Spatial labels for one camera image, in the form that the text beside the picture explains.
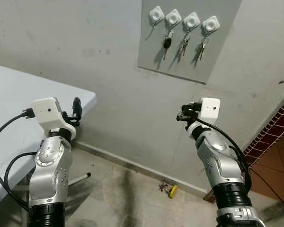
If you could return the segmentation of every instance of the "key holder panel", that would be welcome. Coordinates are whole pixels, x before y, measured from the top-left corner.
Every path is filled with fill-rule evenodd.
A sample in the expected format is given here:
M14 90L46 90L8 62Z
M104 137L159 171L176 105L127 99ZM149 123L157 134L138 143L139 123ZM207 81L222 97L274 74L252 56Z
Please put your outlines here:
M210 77L240 4L241 0L142 0L138 67L205 84ZM160 6L165 15L173 9L177 9L182 19L192 12L196 12L201 24L211 16L217 16L220 28L210 34L209 43L206 45L202 60L198 60L196 65L194 57L206 35L201 24L191 31L185 56L182 56L180 60L178 59L178 51L187 29L183 20L175 26L171 47L163 61L165 52L163 42L169 27L164 20L155 29L152 29L153 22L150 19L149 12L156 6Z

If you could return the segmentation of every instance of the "black cable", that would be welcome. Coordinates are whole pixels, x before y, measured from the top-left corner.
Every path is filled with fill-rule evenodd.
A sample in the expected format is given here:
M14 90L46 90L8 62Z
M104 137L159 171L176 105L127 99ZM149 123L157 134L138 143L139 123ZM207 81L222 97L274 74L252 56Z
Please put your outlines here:
M12 119L10 119L8 122L6 122L4 125L2 125L0 127L0 133L9 125L11 124L13 121L21 118L21 117L25 117L27 116L27 113L21 113L19 115L17 115L16 117L13 117ZM0 177L0 184L2 185L2 187L7 191L7 193L25 210L28 211L28 203L23 201L22 199L20 199L18 196L14 195L13 193L8 191L8 188L6 187L4 181L2 180L2 178Z
M5 170L5 175L4 175L4 184L7 188L7 192L8 193L13 193L11 188L9 187L9 182L8 182L8 179L9 179L9 171L12 167L12 165L21 157L23 156L28 156L28 155L36 155L37 152L28 152L28 153L23 153L23 154L20 154L20 155L17 155L15 158L13 158L13 160L11 160L11 162L9 163L8 167L6 168Z
M201 124L207 125L208 127L215 129L217 132L222 134L226 139L228 139L229 142L234 146L234 148L235 148L234 152L236 153L236 155L238 157L238 160L239 160L239 163L241 164L241 166L242 166L242 168L243 168L243 170L245 172L245 189L246 189L246 192L249 192L249 190L251 188L251 177L250 177L250 174L249 174L249 171L248 171L248 166L247 166L247 163L245 161L244 155L243 155L241 149L236 144L236 142L233 141L232 138L229 135L227 135L225 132L223 132L218 127L216 127L216 126L214 126L214 125L212 125L210 123L204 122L204 121L202 121L201 119L199 119L197 117L194 117L194 119L197 122L200 122Z
M270 190L273 191L273 193L279 198L279 200L284 204L284 201L281 199L281 197L275 192L275 190L266 182L266 180L263 179L263 177L260 176L255 170L250 169L252 172L254 172L258 177L261 178L261 180L270 188Z

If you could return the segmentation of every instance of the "white wall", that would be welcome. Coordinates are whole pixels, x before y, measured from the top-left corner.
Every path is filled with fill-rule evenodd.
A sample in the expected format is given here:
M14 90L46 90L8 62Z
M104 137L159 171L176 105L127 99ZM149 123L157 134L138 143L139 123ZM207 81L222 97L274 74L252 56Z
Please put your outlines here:
M220 98L217 125L250 142L284 99L284 0L243 0L206 86L137 68L140 20L138 0L0 1L0 65L96 92L79 140L209 189L176 114Z

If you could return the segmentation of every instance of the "key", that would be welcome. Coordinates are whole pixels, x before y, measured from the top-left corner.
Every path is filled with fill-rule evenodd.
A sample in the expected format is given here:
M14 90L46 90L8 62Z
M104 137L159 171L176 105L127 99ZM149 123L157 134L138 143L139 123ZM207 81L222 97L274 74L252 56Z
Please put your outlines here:
M185 50L186 50L186 47L188 45L188 41L190 40L190 34L187 34L183 40L183 43L181 45L181 48L179 50L179 54L181 55L183 53L183 56L185 55Z
M201 50L200 50L200 60L202 59L202 55L203 55L203 52L204 52L204 49L205 49L207 43L208 43L208 38L205 38L202 42L202 47L201 47Z
M165 37L164 44L163 44L163 47L165 49L163 60L165 60L167 50L171 46L172 35L173 35L173 31L169 31L169 34Z
M188 41L190 40L190 34L187 34L183 41L183 56L185 54L186 47L188 45Z

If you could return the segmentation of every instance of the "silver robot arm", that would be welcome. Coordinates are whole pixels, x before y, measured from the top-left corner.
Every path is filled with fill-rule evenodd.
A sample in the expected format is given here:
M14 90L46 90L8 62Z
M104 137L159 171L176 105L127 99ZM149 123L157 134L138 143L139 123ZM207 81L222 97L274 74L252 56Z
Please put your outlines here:
M247 196L240 166L228 144L208 126L195 121L198 118L214 124L219 107L219 99L202 98L200 103L182 106L177 120L188 123L188 135L195 140L197 154L216 197L218 226L265 227Z
M53 97L34 101L32 108L47 138L37 152L36 169L29 183L29 226L63 227L72 163L70 141L81 119L80 100L75 98L70 116L61 111Z

